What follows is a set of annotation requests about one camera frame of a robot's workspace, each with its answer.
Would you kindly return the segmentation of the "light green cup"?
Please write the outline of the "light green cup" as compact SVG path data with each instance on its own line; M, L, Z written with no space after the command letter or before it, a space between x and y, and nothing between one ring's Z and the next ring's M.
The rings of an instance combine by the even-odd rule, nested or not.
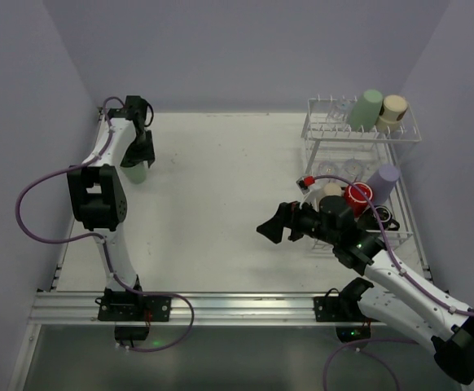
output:
M147 168L144 162L139 162L136 165L120 166L121 172L133 184L141 184L147 178Z

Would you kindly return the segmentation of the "beige cup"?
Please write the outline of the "beige cup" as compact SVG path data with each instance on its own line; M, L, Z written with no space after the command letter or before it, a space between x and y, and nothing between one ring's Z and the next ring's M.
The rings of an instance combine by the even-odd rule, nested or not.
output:
M329 182L325 184L322 188L322 198L328 196L342 196L343 190L339 184L336 182Z

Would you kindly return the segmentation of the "red mug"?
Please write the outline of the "red mug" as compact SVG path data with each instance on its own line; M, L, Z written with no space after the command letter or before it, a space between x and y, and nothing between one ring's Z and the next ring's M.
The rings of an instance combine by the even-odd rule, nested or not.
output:
M372 188L364 182L355 182L345 188L344 198L348 206L353 210L353 215L358 218L369 207L373 201Z

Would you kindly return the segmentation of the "black mug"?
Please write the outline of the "black mug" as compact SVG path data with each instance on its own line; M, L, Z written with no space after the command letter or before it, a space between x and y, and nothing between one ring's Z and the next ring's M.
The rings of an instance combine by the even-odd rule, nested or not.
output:
M383 228L386 231L398 231L400 223L394 218L392 212L383 205L377 205L375 211L378 213ZM358 219L358 226L364 230L378 231L380 229L375 213L367 209Z

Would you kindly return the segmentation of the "purple cup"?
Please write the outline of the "purple cup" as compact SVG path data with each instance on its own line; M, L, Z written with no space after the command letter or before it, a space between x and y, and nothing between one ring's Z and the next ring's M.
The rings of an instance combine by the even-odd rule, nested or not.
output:
M399 178L400 171L396 166L391 164L381 165L366 181L366 184L373 191L373 204L384 204L390 197Z

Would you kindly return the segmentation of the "tall green cup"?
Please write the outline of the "tall green cup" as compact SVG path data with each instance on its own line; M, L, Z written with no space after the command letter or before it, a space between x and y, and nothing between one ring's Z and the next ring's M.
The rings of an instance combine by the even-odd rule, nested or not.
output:
M368 132L378 119L384 96L378 90L366 90L353 105L347 124L353 132Z

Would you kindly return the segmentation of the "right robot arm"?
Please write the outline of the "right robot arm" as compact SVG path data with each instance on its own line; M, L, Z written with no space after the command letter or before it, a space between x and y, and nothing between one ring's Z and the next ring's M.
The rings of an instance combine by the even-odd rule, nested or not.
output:
M362 314L398 330L430 352L451 379L474 381L474 307L432 285L397 258L388 245L360 228L345 199L326 196L319 209L291 202L279 205L257 232L278 244L307 235L332 246L345 267L358 273L357 306Z

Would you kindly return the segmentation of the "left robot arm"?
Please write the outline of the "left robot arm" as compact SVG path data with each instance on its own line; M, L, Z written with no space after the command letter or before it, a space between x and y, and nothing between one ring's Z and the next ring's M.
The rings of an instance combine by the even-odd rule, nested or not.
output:
M106 288L114 292L140 289L125 242L128 200L120 175L133 184L146 180L156 160L149 129L153 119L153 107L145 98L128 95L122 108L106 112L108 128L83 166L67 173L73 215L94 238Z

